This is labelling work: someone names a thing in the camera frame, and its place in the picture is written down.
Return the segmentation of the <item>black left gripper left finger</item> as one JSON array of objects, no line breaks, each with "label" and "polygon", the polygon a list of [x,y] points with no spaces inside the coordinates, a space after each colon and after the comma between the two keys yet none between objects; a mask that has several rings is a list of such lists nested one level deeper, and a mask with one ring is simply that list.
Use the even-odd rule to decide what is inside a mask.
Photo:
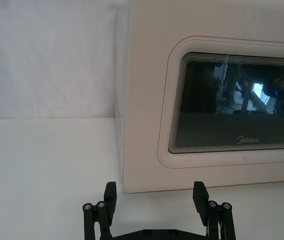
[{"label": "black left gripper left finger", "polygon": [[110,226],[113,222],[113,216],[117,203],[117,186],[115,181],[106,184],[103,200],[96,205],[85,203],[83,210],[84,239],[95,240],[95,223],[98,222],[100,228],[101,240],[112,240]]}]

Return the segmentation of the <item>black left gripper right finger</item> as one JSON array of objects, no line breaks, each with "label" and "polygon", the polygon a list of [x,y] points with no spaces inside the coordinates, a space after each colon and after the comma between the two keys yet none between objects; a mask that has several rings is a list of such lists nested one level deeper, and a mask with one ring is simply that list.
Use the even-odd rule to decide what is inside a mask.
[{"label": "black left gripper right finger", "polygon": [[195,181],[192,199],[202,225],[206,228],[205,240],[235,240],[233,207],[228,202],[218,204],[209,199],[205,184]]}]

